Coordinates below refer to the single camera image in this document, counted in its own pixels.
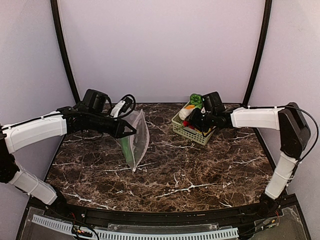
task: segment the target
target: brown marble countertop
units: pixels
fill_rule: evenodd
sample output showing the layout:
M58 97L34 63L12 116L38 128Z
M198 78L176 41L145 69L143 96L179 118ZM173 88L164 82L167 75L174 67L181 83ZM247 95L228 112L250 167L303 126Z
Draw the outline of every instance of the brown marble countertop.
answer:
M222 129L206 146L172 130L179 103L138 104L150 132L135 173L118 142L77 132L65 137L47 183L68 203L134 212L189 212L259 201L273 170L251 128Z

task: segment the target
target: translucent plastic bag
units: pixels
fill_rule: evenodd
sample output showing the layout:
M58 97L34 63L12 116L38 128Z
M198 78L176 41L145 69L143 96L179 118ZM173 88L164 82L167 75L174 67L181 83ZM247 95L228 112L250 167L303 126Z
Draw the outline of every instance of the translucent plastic bag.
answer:
M133 111L123 119L136 129L136 134L118 140L126 163L132 172L135 172L147 152L150 140L149 130L145 120L145 113L142 110Z

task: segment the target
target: plastic basket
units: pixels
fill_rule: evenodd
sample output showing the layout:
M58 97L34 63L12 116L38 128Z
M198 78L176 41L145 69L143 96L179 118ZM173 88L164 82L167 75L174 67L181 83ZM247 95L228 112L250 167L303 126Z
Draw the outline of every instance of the plastic basket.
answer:
M209 139L211 138L213 131L207 136L204 137L202 136L202 133L191 129L189 127L183 127L183 121L180 119L179 117L179 112L172 118L171 120L172 122L172 129L175 133L190 139L198 144L201 144L203 146L205 146L207 144L207 142L209 141Z

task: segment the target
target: black pole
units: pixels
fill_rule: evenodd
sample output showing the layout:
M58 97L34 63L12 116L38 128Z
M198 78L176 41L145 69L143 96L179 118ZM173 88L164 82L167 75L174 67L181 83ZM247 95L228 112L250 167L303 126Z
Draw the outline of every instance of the black pole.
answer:
M265 46L266 36L267 36L267 31L268 31L268 25L269 25L269 20L270 20L271 5L272 5L272 0L265 0L264 13L263 13L262 26L261 26L261 31L260 31L260 38L259 38L259 42L258 42L258 47L256 49L256 54L255 54L255 58L254 58L254 62L253 62L253 67L252 67L249 83L246 88L246 92L245 92L243 102L242 102L242 104L245 106L248 105L252 90L254 89L255 81L257 78L258 70L259 70L259 65L261 62L262 53L264 51L264 46Z
M70 85L70 88L72 91L74 101L76 103L78 103L78 102L80 102L80 96L79 96L79 92L77 90L76 82L75 82L74 75L72 73L69 58L68 58L64 34L62 32L62 26L61 26L61 21L60 21L59 7L58 7L57 0L51 0L51 10L52 10L53 22L54 22L54 27L55 27L55 33L56 33L56 37L58 40L65 73L68 78L68 82L69 82L69 85Z

